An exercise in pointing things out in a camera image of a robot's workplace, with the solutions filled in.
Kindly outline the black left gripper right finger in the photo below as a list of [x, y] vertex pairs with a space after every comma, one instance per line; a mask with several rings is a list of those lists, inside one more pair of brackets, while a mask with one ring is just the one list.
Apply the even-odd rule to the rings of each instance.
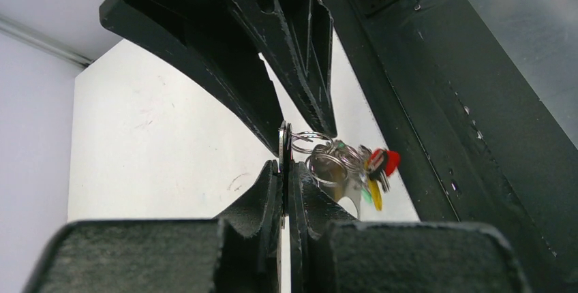
[[482, 223], [367, 222], [288, 173], [293, 292], [527, 292], [507, 240]]

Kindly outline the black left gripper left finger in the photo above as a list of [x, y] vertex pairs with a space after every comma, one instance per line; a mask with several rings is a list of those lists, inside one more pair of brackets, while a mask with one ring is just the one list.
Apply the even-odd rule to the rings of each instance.
[[49, 241], [26, 292], [278, 292], [282, 182], [267, 161], [210, 219], [76, 221]]

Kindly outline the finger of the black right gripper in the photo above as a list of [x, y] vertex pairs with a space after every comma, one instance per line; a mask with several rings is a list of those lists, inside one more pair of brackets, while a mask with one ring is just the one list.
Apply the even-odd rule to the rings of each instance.
[[336, 137], [331, 100], [333, 18], [320, 0], [229, 0], [306, 123]]
[[223, 26], [204, 31], [151, 0], [105, 0], [101, 25], [144, 48], [200, 85], [274, 155], [283, 115], [256, 49], [228, 39]]

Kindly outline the black tag key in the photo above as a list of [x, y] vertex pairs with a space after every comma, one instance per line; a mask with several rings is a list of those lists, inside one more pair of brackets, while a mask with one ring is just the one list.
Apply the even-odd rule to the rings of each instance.
[[292, 160], [292, 127], [287, 121], [282, 121], [279, 128], [279, 172], [283, 179], [288, 178]]

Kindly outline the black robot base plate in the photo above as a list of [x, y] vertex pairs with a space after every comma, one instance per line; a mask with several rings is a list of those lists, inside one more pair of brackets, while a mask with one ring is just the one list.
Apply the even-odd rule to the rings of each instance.
[[475, 221], [577, 291], [577, 147], [468, 0], [322, 0], [423, 221]]

